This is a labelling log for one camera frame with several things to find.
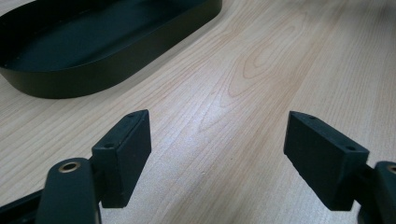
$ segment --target black plastic part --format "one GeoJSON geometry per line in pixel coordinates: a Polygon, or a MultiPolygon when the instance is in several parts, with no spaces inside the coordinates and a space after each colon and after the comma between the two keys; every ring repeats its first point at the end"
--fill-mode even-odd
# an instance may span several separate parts
{"type": "Polygon", "coordinates": [[[353,197],[361,205],[358,214],[358,223],[360,224],[380,224],[383,223],[381,214],[378,209],[377,200],[375,199],[374,182],[375,171],[366,165],[359,170],[355,176],[351,177],[353,184],[353,197]]]}
{"type": "Polygon", "coordinates": [[[41,190],[0,207],[0,221],[7,224],[34,224],[41,190]]]}
{"type": "Polygon", "coordinates": [[[35,224],[49,223],[100,223],[90,161],[74,158],[49,170],[35,224]]]}
{"type": "Polygon", "coordinates": [[[0,73],[70,98],[122,82],[216,17],[221,0],[40,0],[0,17],[0,73]]]}
{"type": "Polygon", "coordinates": [[[396,223],[396,163],[381,161],[375,166],[374,194],[384,224],[396,223]]]}
{"type": "Polygon", "coordinates": [[[105,173],[104,208],[128,204],[150,152],[147,110],[125,116],[92,148],[92,166],[105,173]]]}
{"type": "Polygon", "coordinates": [[[129,114],[92,148],[89,160],[59,162],[43,190],[0,207],[0,223],[101,223],[99,202],[125,206],[150,152],[149,112],[129,114]]]}
{"type": "Polygon", "coordinates": [[[366,148],[318,118],[290,112],[284,153],[330,210],[351,209],[351,177],[365,167],[366,148]]]}

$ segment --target black plastic bracket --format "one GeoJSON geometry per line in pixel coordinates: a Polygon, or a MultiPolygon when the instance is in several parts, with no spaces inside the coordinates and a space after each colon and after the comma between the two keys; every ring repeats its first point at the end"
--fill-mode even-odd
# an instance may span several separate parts
{"type": "Polygon", "coordinates": [[[361,204],[360,224],[396,223],[396,163],[366,164],[369,150],[322,120],[290,112],[284,153],[332,211],[361,204]]]}
{"type": "Polygon", "coordinates": [[[126,206],[150,152],[149,112],[127,115],[92,148],[89,160],[57,163],[42,190],[1,207],[1,223],[101,223],[99,202],[126,206]]]}

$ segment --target wood grain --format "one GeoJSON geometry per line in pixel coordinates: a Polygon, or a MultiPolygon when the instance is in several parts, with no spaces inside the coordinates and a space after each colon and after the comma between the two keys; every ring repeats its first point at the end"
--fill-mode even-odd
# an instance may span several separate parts
{"type": "MultiPolygon", "coordinates": [[[[0,0],[0,14],[29,1],[0,0]]],[[[123,115],[150,112],[152,154],[104,223],[356,223],[283,155],[287,115],[320,117],[396,161],[394,0],[223,1],[220,15],[116,87],[38,99],[0,77],[0,204],[89,158],[123,115]]]]}

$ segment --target black oval tray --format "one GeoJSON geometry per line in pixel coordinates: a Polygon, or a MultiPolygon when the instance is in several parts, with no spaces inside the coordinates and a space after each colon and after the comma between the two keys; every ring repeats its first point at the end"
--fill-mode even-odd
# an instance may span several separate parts
{"type": "Polygon", "coordinates": [[[0,73],[70,98],[122,82],[221,11],[221,0],[38,0],[0,17],[0,73]]]}

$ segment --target screw hole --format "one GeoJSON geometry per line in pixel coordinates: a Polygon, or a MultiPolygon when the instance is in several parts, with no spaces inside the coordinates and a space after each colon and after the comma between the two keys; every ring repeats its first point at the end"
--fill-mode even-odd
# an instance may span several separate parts
{"type": "Polygon", "coordinates": [[[346,147],[348,150],[351,150],[351,151],[355,151],[356,150],[356,148],[355,147],[346,147]]]}
{"type": "Polygon", "coordinates": [[[64,173],[64,174],[70,173],[70,172],[77,170],[79,166],[80,166],[79,162],[71,161],[71,162],[63,164],[61,167],[59,167],[59,172],[64,173]]]}
{"type": "Polygon", "coordinates": [[[388,169],[389,169],[392,173],[394,173],[394,174],[396,175],[396,165],[390,165],[390,166],[388,166],[388,169]]]}

